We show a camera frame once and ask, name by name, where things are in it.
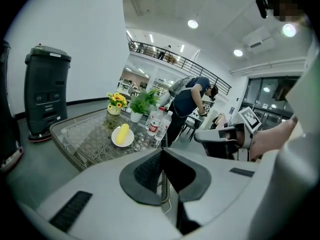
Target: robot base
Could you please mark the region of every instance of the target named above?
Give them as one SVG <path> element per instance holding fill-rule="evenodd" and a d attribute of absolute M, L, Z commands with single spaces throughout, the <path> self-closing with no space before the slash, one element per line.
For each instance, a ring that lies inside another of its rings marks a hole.
<path fill-rule="evenodd" d="M 0 167 L 0 173 L 7 173 L 9 170 L 11 170 L 14 165 L 19 161 L 21 156 L 24 153 L 24 149 L 22 147 L 19 147 L 16 152 L 13 153 L 10 157 L 8 157 Z"/>
<path fill-rule="evenodd" d="M 28 136 L 29 141 L 37 143 L 37 142 L 45 142 L 51 139 L 50 131 L 46 131 L 42 134 L 38 135 L 29 135 Z"/>

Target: red label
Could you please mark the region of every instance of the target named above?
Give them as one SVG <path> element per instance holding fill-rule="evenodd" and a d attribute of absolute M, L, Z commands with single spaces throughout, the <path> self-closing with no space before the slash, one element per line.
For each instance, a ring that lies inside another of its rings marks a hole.
<path fill-rule="evenodd" d="M 149 126 L 149 132 L 155 133 L 155 132 L 158 130 L 158 127 L 159 127 L 159 126 L 154 126 L 154 125 L 150 124 L 150 126 Z"/>

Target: gray floor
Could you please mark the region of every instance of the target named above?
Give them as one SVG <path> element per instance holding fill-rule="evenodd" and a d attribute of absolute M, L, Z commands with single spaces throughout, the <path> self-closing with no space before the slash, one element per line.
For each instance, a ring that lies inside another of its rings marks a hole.
<path fill-rule="evenodd" d="M 69 106 L 67 112 L 71 118 L 106 107 L 106 101 L 97 101 Z M 26 119 L 19 120 L 18 123 L 24 154 L 6 180 L 16 200 L 36 209 L 46 197 L 79 172 L 61 154 L 52 140 L 43 143 L 29 142 Z M 203 146 L 194 140 L 189 142 L 185 134 L 181 135 L 172 147 L 205 155 Z"/>

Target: green plant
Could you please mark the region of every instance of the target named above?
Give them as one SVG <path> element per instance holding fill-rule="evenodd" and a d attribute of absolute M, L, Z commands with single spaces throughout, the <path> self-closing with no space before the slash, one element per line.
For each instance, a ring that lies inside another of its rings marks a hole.
<path fill-rule="evenodd" d="M 156 105 L 157 100 L 159 100 L 159 98 L 157 97 L 157 90 L 151 90 L 149 92 L 143 91 L 139 96 L 139 99 L 144 100 L 146 103 L 150 104 L 150 105 Z"/>
<path fill-rule="evenodd" d="M 149 106 L 149 103 L 139 97 L 133 98 L 130 102 L 130 108 L 133 112 L 138 114 L 146 114 L 148 112 Z"/>

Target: railing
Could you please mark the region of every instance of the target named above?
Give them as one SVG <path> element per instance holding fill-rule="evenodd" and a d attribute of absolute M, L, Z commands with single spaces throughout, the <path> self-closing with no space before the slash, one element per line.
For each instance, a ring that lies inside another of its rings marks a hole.
<path fill-rule="evenodd" d="M 205 69 L 203 66 L 200 66 L 192 60 L 182 57 L 172 51 L 165 50 L 148 43 L 132 41 L 128 34 L 126 37 L 130 51 L 158 58 L 159 60 L 165 60 L 168 63 L 172 63 L 176 67 L 186 71 L 187 75 L 207 77 L 211 84 L 218 87 L 219 92 L 228 95 L 231 86 L 209 70 Z"/>

